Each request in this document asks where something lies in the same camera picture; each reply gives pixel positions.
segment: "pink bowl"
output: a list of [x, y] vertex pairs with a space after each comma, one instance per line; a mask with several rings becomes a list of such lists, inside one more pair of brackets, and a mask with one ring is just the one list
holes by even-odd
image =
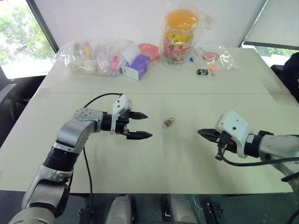
[[141, 43], [138, 45], [141, 53], [150, 57], [150, 61], [154, 60], [159, 56], [159, 48], [149, 43]]

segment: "white wall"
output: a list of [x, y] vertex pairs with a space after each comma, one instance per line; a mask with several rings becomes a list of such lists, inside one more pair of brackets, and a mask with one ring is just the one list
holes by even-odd
[[[214, 16], [199, 42], [237, 47], [264, 0], [198, 0]], [[166, 0], [36, 0], [59, 47], [83, 38], [122, 38], [159, 45]]]

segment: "plastic container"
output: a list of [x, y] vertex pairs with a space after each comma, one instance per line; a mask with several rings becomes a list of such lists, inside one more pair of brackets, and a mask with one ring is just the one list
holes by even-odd
[[177, 9], [166, 16], [165, 22], [163, 56], [169, 64], [182, 63], [188, 58], [199, 18], [191, 10]]
[[159, 56], [159, 48], [149, 43], [141, 43], [138, 45], [143, 55], [150, 57], [150, 61], [155, 60]]

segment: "purple box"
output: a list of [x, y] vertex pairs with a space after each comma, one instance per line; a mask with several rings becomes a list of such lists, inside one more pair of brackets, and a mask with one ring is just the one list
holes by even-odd
[[126, 63], [122, 66], [122, 74], [129, 78], [140, 80], [150, 65], [150, 57], [146, 55], [138, 55], [131, 65]]

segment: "green foliage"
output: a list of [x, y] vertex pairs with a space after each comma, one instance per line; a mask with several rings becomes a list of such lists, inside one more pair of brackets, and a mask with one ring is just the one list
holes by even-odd
[[6, 50], [0, 55], [0, 63], [13, 60], [19, 53], [29, 54], [36, 59], [54, 56], [54, 52], [32, 14], [22, 7], [14, 8], [11, 16], [0, 16], [0, 33], [7, 44], [16, 46], [14, 57]]
[[282, 49], [282, 48], [268, 48], [268, 47], [260, 47], [260, 46], [255, 46], [255, 48], [261, 56], [267, 56], [267, 57], [271, 57], [272, 54], [291, 57], [292, 54], [298, 52], [297, 50]]
[[7, 64], [14, 59], [15, 56], [11, 54], [10, 50], [0, 45], [0, 64]]

